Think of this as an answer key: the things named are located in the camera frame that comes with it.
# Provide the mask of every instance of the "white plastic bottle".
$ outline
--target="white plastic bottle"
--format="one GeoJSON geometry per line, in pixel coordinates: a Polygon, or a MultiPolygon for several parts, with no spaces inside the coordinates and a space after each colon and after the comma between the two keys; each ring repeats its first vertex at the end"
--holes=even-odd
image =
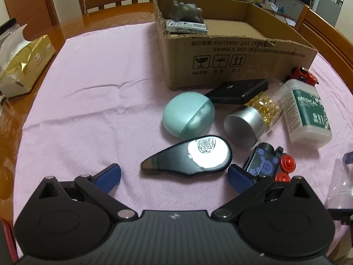
{"type": "Polygon", "coordinates": [[[285,85],[290,91],[285,122],[292,144],[303,144],[318,149],[327,144],[332,133],[326,112],[314,86],[290,79],[285,85]]]}

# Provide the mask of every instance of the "green label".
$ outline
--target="green label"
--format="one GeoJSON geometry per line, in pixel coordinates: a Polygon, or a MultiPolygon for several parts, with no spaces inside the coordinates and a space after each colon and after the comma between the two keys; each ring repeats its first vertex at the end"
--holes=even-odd
{"type": "Polygon", "coordinates": [[[318,96],[302,90],[293,90],[303,125],[314,125],[323,129],[330,129],[324,106],[318,96]]]}

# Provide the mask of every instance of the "red object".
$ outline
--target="red object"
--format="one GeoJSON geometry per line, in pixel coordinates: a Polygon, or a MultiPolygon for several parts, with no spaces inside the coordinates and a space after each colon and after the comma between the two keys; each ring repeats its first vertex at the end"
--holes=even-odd
{"type": "Polygon", "coordinates": [[[3,233],[4,233],[4,236],[1,236],[0,240],[2,240],[2,241],[5,240],[5,242],[6,242],[6,245],[3,244],[2,242],[0,244],[0,246],[3,249],[3,251],[1,253],[2,254],[5,253],[4,247],[6,246],[12,261],[15,263],[18,260],[18,256],[17,256],[17,252],[16,252],[15,242],[12,237],[10,225],[6,222],[6,220],[4,220],[2,218],[0,218],[0,222],[1,222],[0,226],[2,226],[3,233]]]}
{"type": "Polygon", "coordinates": [[[291,181],[291,178],[289,177],[288,174],[284,172],[279,172],[275,177],[275,181],[289,182],[291,181]]]}
{"type": "Polygon", "coordinates": [[[307,69],[303,67],[296,67],[292,69],[292,76],[291,79],[296,79],[303,81],[306,84],[313,85],[315,86],[319,82],[317,81],[317,78],[310,73],[307,69]]]}
{"type": "Polygon", "coordinates": [[[295,160],[289,154],[285,154],[280,159],[280,167],[285,173],[292,173],[296,168],[295,160]]]}

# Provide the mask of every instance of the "teal egg-shaped container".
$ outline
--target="teal egg-shaped container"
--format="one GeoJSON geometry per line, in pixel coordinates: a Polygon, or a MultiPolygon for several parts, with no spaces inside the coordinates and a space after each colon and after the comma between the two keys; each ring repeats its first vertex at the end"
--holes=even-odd
{"type": "Polygon", "coordinates": [[[215,119],[210,99],[197,92],[185,92],[173,98],[164,108],[162,123],[174,137],[189,140],[205,135],[215,119]]]}

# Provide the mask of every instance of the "ribbed gray surface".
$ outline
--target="ribbed gray surface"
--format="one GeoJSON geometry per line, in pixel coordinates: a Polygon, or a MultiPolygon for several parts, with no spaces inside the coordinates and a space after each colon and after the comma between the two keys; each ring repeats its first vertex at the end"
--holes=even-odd
{"type": "Polygon", "coordinates": [[[261,257],[241,240],[232,224],[213,221],[205,211],[145,211],[143,217],[137,221],[120,223],[102,246],[83,257],[65,261],[44,261],[26,256],[18,264],[329,265],[332,263],[325,257],[302,262],[261,257]]]}

